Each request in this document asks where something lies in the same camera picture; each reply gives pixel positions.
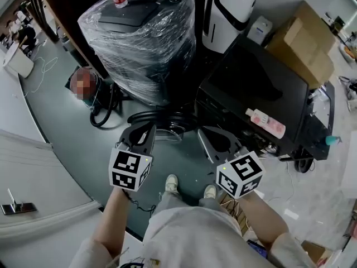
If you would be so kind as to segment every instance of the plastic wrap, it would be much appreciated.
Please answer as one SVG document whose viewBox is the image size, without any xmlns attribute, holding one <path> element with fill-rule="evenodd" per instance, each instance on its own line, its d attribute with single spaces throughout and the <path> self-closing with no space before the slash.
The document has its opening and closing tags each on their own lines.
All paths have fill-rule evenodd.
<svg viewBox="0 0 357 268">
<path fill-rule="evenodd" d="M 128 0 L 129 6 L 141 1 L 147 0 Z M 88 44 L 122 89 L 148 104 L 169 104 L 172 87 L 182 82 L 195 55 L 194 0 L 180 0 L 174 7 L 161 4 L 159 13 L 135 32 L 109 30 L 101 23 L 103 11 L 112 4 L 100 0 L 78 19 Z M 117 9 L 118 15 L 123 9 Z"/>
</svg>

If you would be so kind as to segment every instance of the forearm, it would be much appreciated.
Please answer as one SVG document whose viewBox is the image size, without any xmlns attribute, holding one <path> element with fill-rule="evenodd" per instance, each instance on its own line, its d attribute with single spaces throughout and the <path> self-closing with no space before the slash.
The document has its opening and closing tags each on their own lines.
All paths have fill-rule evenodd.
<svg viewBox="0 0 357 268">
<path fill-rule="evenodd" d="M 27 41 L 27 36 L 22 40 L 18 47 L 22 47 L 23 43 Z"/>
<path fill-rule="evenodd" d="M 260 242 L 270 249 L 273 242 L 289 228 L 282 217 L 255 192 L 239 199 L 239 205 Z"/>
<path fill-rule="evenodd" d="M 122 251 L 128 209 L 129 200 L 123 190 L 114 188 L 93 235 L 93 240 L 104 245 L 112 257 Z"/>
</svg>

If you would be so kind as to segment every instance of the sleeve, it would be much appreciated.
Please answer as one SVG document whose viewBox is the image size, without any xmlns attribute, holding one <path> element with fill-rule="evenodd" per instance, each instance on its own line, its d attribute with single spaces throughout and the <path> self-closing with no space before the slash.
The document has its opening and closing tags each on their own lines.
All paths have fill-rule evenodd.
<svg viewBox="0 0 357 268">
<path fill-rule="evenodd" d="M 101 243 L 88 238 L 82 242 L 69 268 L 105 268 L 112 260 Z"/>
<path fill-rule="evenodd" d="M 268 254 L 268 260 L 278 268 L 316 267 L 290 233 L 284 233 L 275 240 Z"/>
</svg>

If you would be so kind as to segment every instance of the cardboard box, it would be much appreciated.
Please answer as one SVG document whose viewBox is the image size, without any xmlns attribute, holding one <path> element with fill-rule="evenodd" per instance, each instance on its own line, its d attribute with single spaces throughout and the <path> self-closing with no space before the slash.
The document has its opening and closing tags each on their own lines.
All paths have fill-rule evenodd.
<svg viewBox="0 0 357 268">
<path fill-rule="evenodd" d="M 301 246 L 307 252 L 312 262 L 314 262 L 317 267 L 321 267 L 322 265 L 326 264 L 333 254 L 333 251 L 309 241 L 304 241 Z"/>
<path fill-rule="evenodd" d="M 310 33 L 319 47 L 328 54 L 336 42 L 335 36 L 310 5 L 306 1 L 302 1 L 293 16 L 302 21 L 304 28 Z"/>
<path fill-rule="evenodd" d="M 267 50 L 307 81 L 310 89 L 315 89 L 334 72 L 330 57 L 319 43 L 302 20 L 295 17 L 277 31 Z"/>
</svg>

